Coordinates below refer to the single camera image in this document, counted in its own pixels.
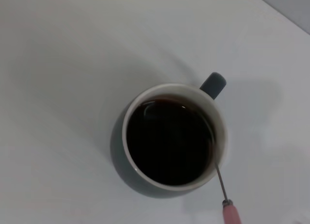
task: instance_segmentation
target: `mug handle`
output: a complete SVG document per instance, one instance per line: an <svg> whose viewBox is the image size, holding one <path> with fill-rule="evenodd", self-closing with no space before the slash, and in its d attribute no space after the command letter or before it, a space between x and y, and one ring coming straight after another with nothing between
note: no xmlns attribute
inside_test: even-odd
<svg viewBox="0 0 310 224"><path fill-rule="evenodd" d="M212 99L215 99L225 86L226 80L224 77L217 72L213 72L200 89L206 92Z"/></svg>

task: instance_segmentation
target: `white table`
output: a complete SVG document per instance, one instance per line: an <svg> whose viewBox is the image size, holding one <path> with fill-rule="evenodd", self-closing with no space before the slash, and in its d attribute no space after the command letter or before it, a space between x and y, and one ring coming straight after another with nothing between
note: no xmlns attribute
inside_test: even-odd
<svg viewBox="0 0 310 224"><path fill-rule="evenodd" d="M222 224L218 179L154 199L109 156L124 106L217 71L244 224L309 223L310 36L261 0L0 0L0 221Z"/></svg>

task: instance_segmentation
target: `coffee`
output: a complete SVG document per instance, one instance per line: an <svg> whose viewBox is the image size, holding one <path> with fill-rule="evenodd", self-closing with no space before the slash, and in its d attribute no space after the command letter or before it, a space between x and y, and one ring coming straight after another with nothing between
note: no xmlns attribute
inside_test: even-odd
<svg viewBox="0 0 310 224"><path fill-rule="evenodd" d="M202 175L212 158L212 132L202 112L172 99L139 105L127 128L137 167L165 185L184 185Z"/></svg>

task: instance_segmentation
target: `pink handle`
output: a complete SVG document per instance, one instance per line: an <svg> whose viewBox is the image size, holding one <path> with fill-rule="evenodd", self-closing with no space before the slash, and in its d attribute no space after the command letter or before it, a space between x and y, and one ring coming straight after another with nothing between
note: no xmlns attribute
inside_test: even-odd
<svg viewBox="0 0 310 224"><path fill-rule="evenodd" d="M238 211L234 205L226 206L223 209L223 217L225 224L241 224Z"/></svg>

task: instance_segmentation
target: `mug rim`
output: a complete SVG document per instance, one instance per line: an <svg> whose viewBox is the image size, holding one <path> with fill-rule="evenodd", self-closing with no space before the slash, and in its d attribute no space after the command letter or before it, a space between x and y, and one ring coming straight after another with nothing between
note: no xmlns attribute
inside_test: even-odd
<svg viewBox="0 0 310 224"><path fill-rule="evenodd" d="M144 92L140 93L136 98L134 98L134 100L131 102L131 104L129 105L129 108L126 111L124 120L123 120L123 126L122 126L122 141L123 141L123 147L124 147L124 151L126 154L126 157L130 163L130 165L133 167L133 169L138 173L139 176L141 176L144 180L146 180L147 182L149 182L150 184L159 187L161 189L164 190L168 190L168 191L187 191L187 190L192 190L195 188L198 188L202 185L204 185L205 183L207 183L210 179L212 179L215 175L216 175L216 169L214 169L208 176L206 176L206 178L202 179L201 181L198 181L197 183L194 184L184 184L184 185L177 185L177 186L172 186L172 185L165 185L165 184L161 184L156 182L155 180L149 178L146 174L144 174L139 167L135 164L134 160L132 159L129 149L128 149L128 144L127 144L127 125L129 122L129 119L131 117L131 114L133 113L135 106L139 103L142 103L143 100L141 100L144 96L146 96L147 94L159 89L159 88L165 88L165 87L170 87L170 86L182 86L185 87L186 89L192 90L194 92L198 92L201 95L203 95L215 108L215 110L218 112L219 114L219 118L223 124L223 129L224 131L224 139L225 139L225 143L224 143L224 147L223 147L223 153L222 153L222 157L219 159L218 161L218 166L221 167L221 165L223 164L223 159L225 158L226 152L227 152L227 147L226 147L226 140L227 140L227 131L226 131L226 125L223 121L222 115L219 112L219 109L216 105L216 103L214 102L214 100L204 91L200 90L198 87L195 86L191 86L191 85L186 85L186 84L180 84L180 83L164 83L164 84L160 84L160 85L156 85L153 86L147 90L145 90Z"/></svg>

